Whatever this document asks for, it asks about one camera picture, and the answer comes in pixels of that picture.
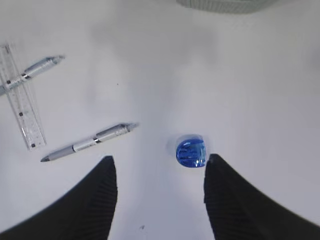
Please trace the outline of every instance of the white desk surface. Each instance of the white desk surface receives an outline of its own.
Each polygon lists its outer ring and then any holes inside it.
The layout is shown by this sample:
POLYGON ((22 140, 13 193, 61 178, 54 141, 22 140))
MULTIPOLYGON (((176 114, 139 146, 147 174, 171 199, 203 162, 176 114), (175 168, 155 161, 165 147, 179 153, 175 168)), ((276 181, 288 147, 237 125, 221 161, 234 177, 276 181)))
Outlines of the white desk surface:
POLYGON ((0 230, 50 205, 113 155, 119 194, 109 239, 212 239, 205 168, 182 167, 174 156, 183 134, 203 135, 209 153, 320 224, 319 10, 318 0, 281 0, 244 16, 174 0, 2 1, 1 41, 23 46, 23 61, 67 58, 33 82, 47 146, 27 151, 0 99, 0 230), (141 125, 40 163, 127 121, 141 125))

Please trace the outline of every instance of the blue pencil sharpener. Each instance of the blue pencil sharpener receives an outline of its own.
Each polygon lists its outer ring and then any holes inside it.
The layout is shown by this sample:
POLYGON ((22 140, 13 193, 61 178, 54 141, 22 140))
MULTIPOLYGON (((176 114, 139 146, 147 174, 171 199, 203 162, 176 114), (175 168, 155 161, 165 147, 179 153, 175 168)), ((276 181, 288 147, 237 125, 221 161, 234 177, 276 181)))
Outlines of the blue pencil sharpener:
POLYGON ((206 165, 204 140, 194 137, 182 141, 176 148, 177 161, 187 168, 200 168, 206 165))

